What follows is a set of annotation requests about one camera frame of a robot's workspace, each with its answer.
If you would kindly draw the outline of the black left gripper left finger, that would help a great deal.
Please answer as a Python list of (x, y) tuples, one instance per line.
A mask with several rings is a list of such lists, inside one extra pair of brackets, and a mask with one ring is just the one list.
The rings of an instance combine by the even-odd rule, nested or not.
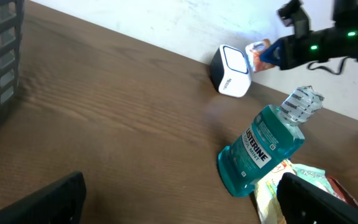
[(85, 199), (83, 174), (75, 171), (0, 209), (0, 224), (79, 224)]

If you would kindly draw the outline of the yellow snack chip bag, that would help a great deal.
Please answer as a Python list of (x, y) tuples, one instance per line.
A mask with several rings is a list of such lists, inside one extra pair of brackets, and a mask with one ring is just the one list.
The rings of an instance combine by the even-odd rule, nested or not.
[(295, 174), (292, 163), (285, 159), (261, 178), (255, 185), (257, 212), (261, 224), (286, 224), (277, 198), (278, 184), (284, 173)]

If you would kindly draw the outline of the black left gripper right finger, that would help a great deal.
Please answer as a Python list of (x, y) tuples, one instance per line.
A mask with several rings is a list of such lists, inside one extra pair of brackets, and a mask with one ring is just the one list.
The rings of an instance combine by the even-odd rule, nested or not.
[(358, 224), (358, 209), (289, 172), (279, 181), (277, 199), (288, 224)]

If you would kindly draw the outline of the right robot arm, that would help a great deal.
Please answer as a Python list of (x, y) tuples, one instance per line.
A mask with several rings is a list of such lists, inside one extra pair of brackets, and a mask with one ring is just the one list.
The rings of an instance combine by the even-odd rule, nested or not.
[(308, 70), (322, 69), (333, 75), (342, 73), (347, 59), (358, 62), (358, 1), (334, 1), (334, 26), (317, 31), (310, 29), (301, 5), (300, 0), (291, 0), (277, 11), (294, 34), (279, 38), (260, 54), (260, 61), (281, 70), (306, 64)]

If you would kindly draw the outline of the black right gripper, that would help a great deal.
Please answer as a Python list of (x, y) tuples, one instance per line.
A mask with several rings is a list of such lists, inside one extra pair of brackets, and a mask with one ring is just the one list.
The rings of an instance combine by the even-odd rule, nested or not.
[(297, 39), (295, 35), (282, 37), (259, 56), (262, 62), (290, 70), (308, 62), (327, 62), (334, 58), (335, 27), (310, 32)]

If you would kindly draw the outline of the small orange white snack pack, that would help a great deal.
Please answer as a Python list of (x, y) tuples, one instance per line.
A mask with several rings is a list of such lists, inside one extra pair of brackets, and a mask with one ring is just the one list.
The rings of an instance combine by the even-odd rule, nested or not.
[(270, 46), (270, 41), (268, 39), (264, 39), (251, 43), (245, 47), (245, 52), (253, 73), (261, 72), (275, 67), (275, 65), (263, 62), (260, 59), (260, 55)]

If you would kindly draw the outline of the teal bottle with grey cap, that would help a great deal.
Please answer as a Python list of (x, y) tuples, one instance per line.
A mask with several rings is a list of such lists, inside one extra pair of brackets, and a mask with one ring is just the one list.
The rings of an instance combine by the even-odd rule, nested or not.
[(256, 183), (304, 141), (299, 125), (323, 107), (324, 96), (311, 86), (298, 87), (280, 105), (267, 105), (244, 132), (218, 155), (218, 172), (233, 197), (245, 197)]

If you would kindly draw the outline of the red orange snack bar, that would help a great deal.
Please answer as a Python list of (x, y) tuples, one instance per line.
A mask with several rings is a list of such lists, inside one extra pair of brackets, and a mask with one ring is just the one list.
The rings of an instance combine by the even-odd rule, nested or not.
[(327, 180), (333, 188), (336, 197), (358, 209), (358, 201), (338, 182), (337, 179), (327, 176)]

